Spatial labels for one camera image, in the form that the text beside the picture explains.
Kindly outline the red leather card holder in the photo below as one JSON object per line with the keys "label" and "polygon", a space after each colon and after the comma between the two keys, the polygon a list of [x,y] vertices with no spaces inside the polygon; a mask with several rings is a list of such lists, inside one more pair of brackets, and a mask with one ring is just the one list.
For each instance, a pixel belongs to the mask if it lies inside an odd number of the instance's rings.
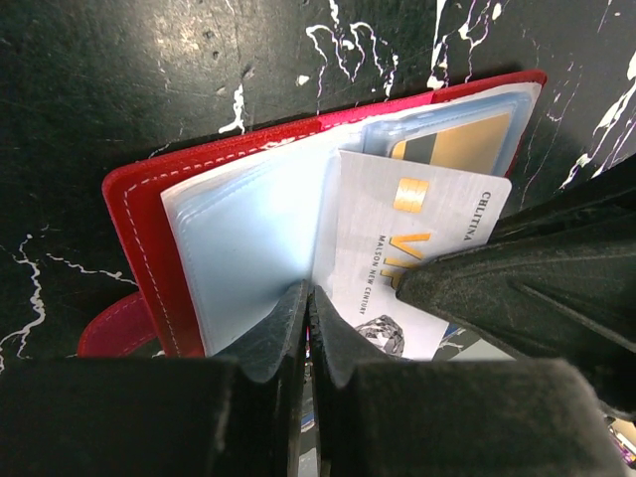
{"label": "red leather card holder", "polygon": [[123,357],[158,340],[170,357],[213,356],[291,285],[307,281],[329,297],[341,152],[393,159],[393,145],[414,133],[510,113],[484,174],[509,180],[546,79],[539,70],[478,79],[114,170],[102,193],[138,289],[89,323],[78,355]]}

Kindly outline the gold magnetic stripe card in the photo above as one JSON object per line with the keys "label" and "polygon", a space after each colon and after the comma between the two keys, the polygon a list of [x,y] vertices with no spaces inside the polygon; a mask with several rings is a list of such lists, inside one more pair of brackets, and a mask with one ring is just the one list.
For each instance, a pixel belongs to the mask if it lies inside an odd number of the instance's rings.
{"label": "gold magnetic stripe card", "polygon": [[510,113],[470,119],[433,132],[417,132],[396,142],[393,159],[490,174],[510,125]]}

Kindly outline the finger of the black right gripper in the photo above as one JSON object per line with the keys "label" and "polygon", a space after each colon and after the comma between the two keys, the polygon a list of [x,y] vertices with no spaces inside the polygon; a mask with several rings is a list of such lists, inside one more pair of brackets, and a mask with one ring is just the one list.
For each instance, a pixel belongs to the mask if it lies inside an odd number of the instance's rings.
{"label": "finger of the black right gripper", "polygon": [[635,212],[635,156],[538,206],[500,219],[489,244],[543,237]]}
{"label": "finger of the black right gripper", "polygon": [[576,367],[604,405],[635,409],[635,214],[440,257],[397,298],[518,358]]}

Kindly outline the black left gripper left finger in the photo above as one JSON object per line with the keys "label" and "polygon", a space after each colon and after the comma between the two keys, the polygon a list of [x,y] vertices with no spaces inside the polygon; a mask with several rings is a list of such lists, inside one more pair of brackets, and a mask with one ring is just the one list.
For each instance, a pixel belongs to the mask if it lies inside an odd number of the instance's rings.
{"label": "black left gripper left finger", "polygon": [[293,476],[306,283],[212,358],[62,359],[1,376],[5,476]]}

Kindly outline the white VIP chip card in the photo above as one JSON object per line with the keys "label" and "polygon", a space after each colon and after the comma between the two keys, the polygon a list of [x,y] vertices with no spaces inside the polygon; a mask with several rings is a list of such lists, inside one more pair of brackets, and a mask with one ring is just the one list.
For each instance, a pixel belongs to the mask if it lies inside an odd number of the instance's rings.
{"label": "white VIP chip card", "polygon": [[429,360],[446,321],[397,298],[406,272],[484,244],[512,190],[503,177],[343,151],[334,264],[324,287],[340,316],[386,354]]}

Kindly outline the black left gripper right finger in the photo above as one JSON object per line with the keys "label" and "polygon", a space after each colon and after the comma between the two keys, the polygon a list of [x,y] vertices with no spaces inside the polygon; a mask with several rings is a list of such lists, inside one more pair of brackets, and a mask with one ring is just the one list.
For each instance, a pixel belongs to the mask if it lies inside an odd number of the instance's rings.
{"label": "black left gripper right finger", "polygon": [[596,396],[561,360],[422,362],[307,303],[323,476],[622,476]]}

